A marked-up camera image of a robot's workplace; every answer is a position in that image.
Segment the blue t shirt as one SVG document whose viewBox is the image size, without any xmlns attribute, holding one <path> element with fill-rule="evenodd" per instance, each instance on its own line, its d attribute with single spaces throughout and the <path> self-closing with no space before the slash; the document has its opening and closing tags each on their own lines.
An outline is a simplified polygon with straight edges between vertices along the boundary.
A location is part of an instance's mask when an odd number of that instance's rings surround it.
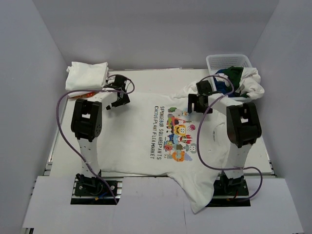
<svg viewBox="0 0 312 234">
<path fill-rule="evenodd" d="M 223 73 L 223 71 L 224 71 L 224 69 L 221 69 L 221 70 L 217 71 L 216 74 L 219 76 L 227 77 Z M 223 94 L 227 94 L 232 90 L 231 85 L 226 80 L 219 78 L 219 77 L 213 77 L 213 79 L 214 79 L 214 83 L 215 83 L 217 91 L 219 91 Z"/>
</svg>

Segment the dark green t shirt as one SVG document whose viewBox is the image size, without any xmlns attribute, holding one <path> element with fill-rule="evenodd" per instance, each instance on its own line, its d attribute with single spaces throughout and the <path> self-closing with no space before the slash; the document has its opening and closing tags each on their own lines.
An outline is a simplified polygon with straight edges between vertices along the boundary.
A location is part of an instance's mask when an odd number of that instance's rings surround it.
<svg viewBox="0 0 312 234">
<path fill-rule="evenodd" d="M 248 98 L 248 96 L 242 91 L 236 92 L 239 87 L 240 87 L 240 81 L 242 78 L 242 73 L 243 73 L 243 67 L 229 67 L 227 69 L 224 69 L 223 73 L 228 77 L 228 79 L 231 81 L 231 83 L 234 86 L 234 92 L 229 95 L 230 98 L 237 98 L 237 97 L 243 97 L 243 98 Z"/>
</svg>

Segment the plain white t shirt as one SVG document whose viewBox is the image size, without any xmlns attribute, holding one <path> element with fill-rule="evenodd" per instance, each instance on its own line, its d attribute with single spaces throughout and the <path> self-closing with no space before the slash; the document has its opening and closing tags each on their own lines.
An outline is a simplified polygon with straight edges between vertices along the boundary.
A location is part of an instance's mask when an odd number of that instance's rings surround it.
<svg viewBox="0 0 312 234">
<path fill-rule="evenodd" d="M 240 81 L 239 91 L 246 94 L 248 98 L 255 100 L 263 97 L 265 90 L 260 85 L 261 76 L 253 67 L 244 67 Z"/>
</svg>

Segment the white graphic print t shirt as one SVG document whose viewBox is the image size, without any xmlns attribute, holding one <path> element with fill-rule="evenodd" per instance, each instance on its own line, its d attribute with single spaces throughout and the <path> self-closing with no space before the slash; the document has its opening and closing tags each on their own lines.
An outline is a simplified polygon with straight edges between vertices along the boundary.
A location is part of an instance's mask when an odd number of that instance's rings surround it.
<svg viewBox="0 0 312 234">
<path fill-rule="evenodd" d="M 134 92 L 130 103 L 102 113 L 97 140 L 99 167 L 106 172 L 168 176 L 185 191 L 194 213 L 212 199 L 217 170 L 223 168 L 230 142 L 226 118 L 187 112 L 186 95 Z"/>
</svg>

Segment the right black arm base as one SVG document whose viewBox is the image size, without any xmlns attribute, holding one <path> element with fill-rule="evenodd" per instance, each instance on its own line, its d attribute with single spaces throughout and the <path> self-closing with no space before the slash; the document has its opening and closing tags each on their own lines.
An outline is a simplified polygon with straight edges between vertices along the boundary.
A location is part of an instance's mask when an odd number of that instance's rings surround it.
<svg viewBox="0 0 312 234">
<path fill-rule="evenodd" d="M 214 182 L 212 200 L 205 206 L 208 207 L 250 207 L 249 190 L 244 176 L 229 179 L 222 174 Z"/>
</svg>

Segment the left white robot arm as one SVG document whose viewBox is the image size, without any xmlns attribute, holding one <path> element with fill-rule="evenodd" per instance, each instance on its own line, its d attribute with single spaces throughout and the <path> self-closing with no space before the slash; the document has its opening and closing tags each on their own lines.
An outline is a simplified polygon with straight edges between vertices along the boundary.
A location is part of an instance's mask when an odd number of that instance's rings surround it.
<svg viewBox="0 0 312 234">
<path fill-rule="evenodd" d="M 105 92 L 97 93 L 88 99 L 77 99 L 71 122 L 71 131 L 78 140 L 82 155 L 81 175 L 90 177 L 86 189 L 94 195 L 103 189 L 103 182 L 96 176 L 101 175 L 98 164 L 97 138 L 102 130 L 102 111 L 110 110 L 130 102 L 127 94 L 127 83 L 130 81 L 123 75 L 111 76 L 112 81 L 105 83 Z"/>
</svg>

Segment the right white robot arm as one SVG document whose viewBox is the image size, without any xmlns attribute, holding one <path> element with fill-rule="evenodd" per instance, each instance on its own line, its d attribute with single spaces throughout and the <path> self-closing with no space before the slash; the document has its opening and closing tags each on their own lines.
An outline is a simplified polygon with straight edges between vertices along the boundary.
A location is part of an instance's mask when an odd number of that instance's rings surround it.
<svg viewBox="0 0 312 234">
<path fill-rule="evenodd" d="M 252 102 L 239 102 L 214 92 L 207 80 L 199 81 L 196 87 L 197 93 L 188 95 L 188 113 L 195 111 L 207 115 L 211 113 L 210 110 L 216 110 L 226 117 L 226 139 L 230 142 L 230 148 L 225 168 L 206 164 L 200 152 L 198 157 L 207 168 L 224 173 L 226 178 L 221 180 L 220 188 L 223 193 L 230 195 L 238 188 L 236 180 L 243 179 L 248 152 L 262 134 L 257 109 Z"/>
</svg>

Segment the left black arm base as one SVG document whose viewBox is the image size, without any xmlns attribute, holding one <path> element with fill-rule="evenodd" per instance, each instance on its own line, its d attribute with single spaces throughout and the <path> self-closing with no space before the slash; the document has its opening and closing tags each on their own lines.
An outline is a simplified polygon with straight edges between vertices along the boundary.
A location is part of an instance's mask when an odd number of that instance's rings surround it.
<svg viewBox="0 0 312 234">
<path fill-rule="evenodd" d="M 76 174 L 71 205 L 117 205 L 121 195 L 121 181 Z"/>
</svg>

